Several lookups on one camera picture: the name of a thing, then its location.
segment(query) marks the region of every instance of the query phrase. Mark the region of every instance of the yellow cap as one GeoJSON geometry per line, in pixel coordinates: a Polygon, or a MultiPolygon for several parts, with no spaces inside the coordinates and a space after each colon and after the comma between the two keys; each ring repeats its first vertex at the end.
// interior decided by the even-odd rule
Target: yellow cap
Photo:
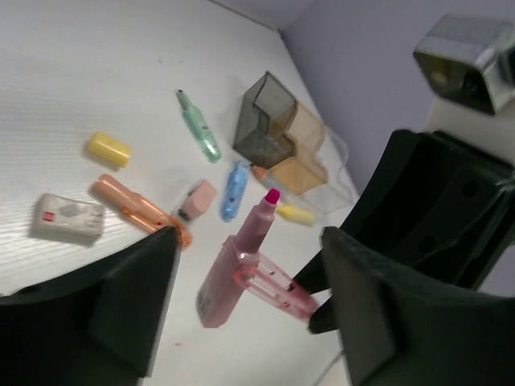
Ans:
{"type": "Polygon", "coordinates": [[[126,167],[129,163],[131,148],[106,133],[97,131],[89,140],[88,148],[118,166],[126,167]]]}
{"type": "Polygon", "coordinates": [[[282,205],[277,212],[285,220],[312,227],[316,223],[315,213],[294,205],[282,205]]]}

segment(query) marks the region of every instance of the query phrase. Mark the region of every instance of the pink marker tip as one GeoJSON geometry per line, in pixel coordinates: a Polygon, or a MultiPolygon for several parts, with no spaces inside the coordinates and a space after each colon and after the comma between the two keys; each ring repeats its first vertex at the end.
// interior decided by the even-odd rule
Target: pink marker tip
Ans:
{"type": "Polygon", "coordinates": [[[281,192],[277,189],[270,189],[270,191],[265,196],[265,201],[267,203],[271,203],[272,205],[275,205],[279,199],[281,198],[281,192]]]}

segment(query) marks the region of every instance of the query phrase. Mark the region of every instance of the orange pen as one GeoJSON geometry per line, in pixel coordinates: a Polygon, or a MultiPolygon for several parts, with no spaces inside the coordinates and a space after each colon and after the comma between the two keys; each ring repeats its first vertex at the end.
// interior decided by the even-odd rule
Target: orange pen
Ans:
{"type": "Polygon", "coordinates": [[[148,232],[173,226],[179,230],[179,241],[184,248],[192,244],[192,234],[174,216],[170,216],[151,201],[130,191],[112,175],[101,175],[93,184],[93,191],[121,208],[122,213],[134,224],[148,232]]]}

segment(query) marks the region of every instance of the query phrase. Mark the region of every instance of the blue marker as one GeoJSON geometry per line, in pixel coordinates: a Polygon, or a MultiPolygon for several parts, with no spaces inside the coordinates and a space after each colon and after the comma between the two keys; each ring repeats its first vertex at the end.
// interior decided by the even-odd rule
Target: blue marker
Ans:
{"type": "Polygon", "coordinates": [[[222,201],[222,208],[220,215],[224,221],[230,221],[238,214],[240,209],[241,199],[247,181],[249,180],[249,164],[243,161],[236,162],[233,170],[229,174],[227,186],[225,187],[224,200],[222,201]]]}

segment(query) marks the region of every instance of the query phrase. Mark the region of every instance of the white eraser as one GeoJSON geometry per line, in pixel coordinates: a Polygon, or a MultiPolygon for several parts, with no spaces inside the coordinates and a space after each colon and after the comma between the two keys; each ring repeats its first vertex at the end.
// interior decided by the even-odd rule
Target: white eraser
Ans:
{"type": "Polygon", "coordinates": [[[104,231],[105,208],[45,193],[35,213],[33,229],[96,239],[104,231]]]}

